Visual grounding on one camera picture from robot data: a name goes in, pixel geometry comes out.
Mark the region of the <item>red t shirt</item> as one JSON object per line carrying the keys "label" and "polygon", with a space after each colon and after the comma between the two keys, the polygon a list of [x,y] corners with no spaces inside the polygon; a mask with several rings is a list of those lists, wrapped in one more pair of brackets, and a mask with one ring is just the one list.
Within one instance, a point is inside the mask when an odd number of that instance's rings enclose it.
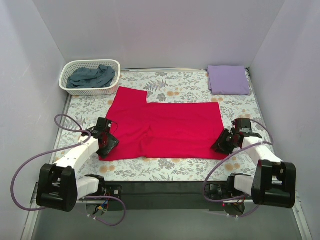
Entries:
{"label": "red t shirt", "polygon": [[146,91],[119,87],[106,118],[119,143],[100,161],[226,158],[212,149],[224,130],[217,102],[147,102]]}

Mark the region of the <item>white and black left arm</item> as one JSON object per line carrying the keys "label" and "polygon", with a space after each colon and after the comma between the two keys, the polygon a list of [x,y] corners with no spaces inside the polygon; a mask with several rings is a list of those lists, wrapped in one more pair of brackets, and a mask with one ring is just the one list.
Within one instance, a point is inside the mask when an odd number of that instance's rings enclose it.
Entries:
{"label": "white and black left arm", "polygon": [[102,176],[89,174],[78,179],[80,168],[97,154],[105,159],[119,144],[111,134],[112,121],[100,117],[95,126],[81,134],[76,147],[54,164],[44,164],[40,169],[36,203],[38,206],[70,212],[77,200],[106,195]]}

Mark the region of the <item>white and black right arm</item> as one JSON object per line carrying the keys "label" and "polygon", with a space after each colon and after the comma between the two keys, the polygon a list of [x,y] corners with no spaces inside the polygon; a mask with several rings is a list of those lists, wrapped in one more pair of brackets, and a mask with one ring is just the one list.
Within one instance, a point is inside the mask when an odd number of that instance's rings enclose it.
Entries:
{"label": "white and black right arm", "polygon": [[256,166],[254,175],[232,173],[218,184],[205,181],[203,194],[214,203],[250,197],[256,205],[291,209],[296,201],[296,166],[277,157],[269,149],[274,140],[264,140],[252,123],[249,118],[233,120],[232,128],[222,131],[212,149],[228,159],[245,152]]}

